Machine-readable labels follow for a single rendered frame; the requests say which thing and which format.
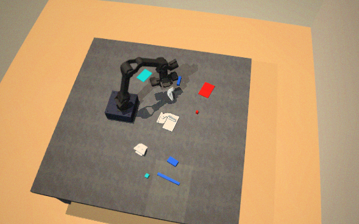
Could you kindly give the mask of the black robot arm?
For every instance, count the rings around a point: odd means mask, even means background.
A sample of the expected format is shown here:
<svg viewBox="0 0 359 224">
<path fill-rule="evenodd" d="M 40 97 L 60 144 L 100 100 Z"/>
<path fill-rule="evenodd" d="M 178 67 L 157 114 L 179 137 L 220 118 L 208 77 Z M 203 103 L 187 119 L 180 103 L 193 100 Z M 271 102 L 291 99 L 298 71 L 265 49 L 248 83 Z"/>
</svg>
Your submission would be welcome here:
<svg viewBox="0 0 359 224">
<path fill-rule="evenodd" d="M 137 63 L 135 69 L 132 68 L 130 64 Z M 127 60 L 121 65 L 122 72 L 122 81 L 121 81 L 121 90 L 118 91 L 118 94 L 115 97 L 116 105 L 118 107 L 117 111 L 126 112 L 128 108 L 128 101 L 130 100 L 130 94 L 128 93 L 129 80 L 130 77 L 136 73 L 142 66 L 151 66 L 156 67 L 156 71 L 161 75 L 165 76 L 168 73 L 168 70 L 172 71 L 179 67 L 177 60 L 173 59 L 169 62 L 166 61 L 163 57 L 157 58 L 140 58 Z M 163 87 L 169 87 L 173 84 L 172 79 L 169 76 L 160 79 Z"/>
</svg>

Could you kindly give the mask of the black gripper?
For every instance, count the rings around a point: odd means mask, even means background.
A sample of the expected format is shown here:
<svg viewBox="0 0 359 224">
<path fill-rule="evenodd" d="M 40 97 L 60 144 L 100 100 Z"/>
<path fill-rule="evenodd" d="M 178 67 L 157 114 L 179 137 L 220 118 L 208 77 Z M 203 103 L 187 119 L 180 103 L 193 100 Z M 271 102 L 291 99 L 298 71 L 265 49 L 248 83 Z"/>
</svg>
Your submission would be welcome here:
<svg viewBox="0 0 359 224">
<path fill-rule="evenodd" d="M 151 82 L 152 86 L 159 86 L 159 85 L 161 86 L 161 83 L 160 83 L 161 80 L 160 79 L 165 78 L 166 76 L 169 76 L 169 78 L 172 79 L 172 81 L 178 80 L 178 76 L 177 76 L 176 71 L 171 72 L 170 74 L 167 74 L 165 76 L 161 76 L 161 75 L 159 75 L 159 76 L 160 76 L 159 78 L 155 78 L 155 77 L 150 78 L 150 82 Z"/>
</svg>

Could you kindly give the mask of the red flat rectangular plate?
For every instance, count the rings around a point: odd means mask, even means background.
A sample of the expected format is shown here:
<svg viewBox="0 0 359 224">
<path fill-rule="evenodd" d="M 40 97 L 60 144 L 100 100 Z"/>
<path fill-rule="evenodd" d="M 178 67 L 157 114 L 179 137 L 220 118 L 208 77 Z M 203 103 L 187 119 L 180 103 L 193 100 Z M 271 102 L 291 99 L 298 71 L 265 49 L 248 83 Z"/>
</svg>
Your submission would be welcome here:
<svg viewBox="0 0 359 224">
<path fill-rule="evenodd" d="M 215 87 L 214 85 L 205 82 L 198 94 L 208 98 L 211 92 L 213 91 L 214 87 Z"/>
</svg>

